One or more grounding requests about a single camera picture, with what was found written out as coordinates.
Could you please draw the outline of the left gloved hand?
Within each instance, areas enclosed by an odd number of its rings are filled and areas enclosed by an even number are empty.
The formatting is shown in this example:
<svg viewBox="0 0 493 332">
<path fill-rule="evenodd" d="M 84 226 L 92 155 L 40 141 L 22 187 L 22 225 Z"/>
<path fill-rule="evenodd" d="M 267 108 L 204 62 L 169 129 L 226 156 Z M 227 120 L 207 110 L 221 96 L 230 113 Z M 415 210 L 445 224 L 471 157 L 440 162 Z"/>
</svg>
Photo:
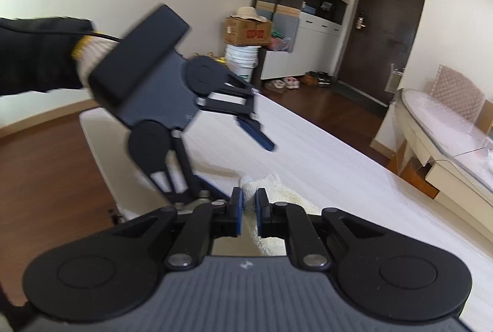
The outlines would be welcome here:
<svg viewBox="0 0 493 332">
<path fill-rule="evenodd" d="M 76 62 L 77 74 L 83 87 L 88 88 L 89 74 L 118 44 L 97 33 L 95 36 L 83 37 L 75 45 L 72 58 Z"/>
</svg>

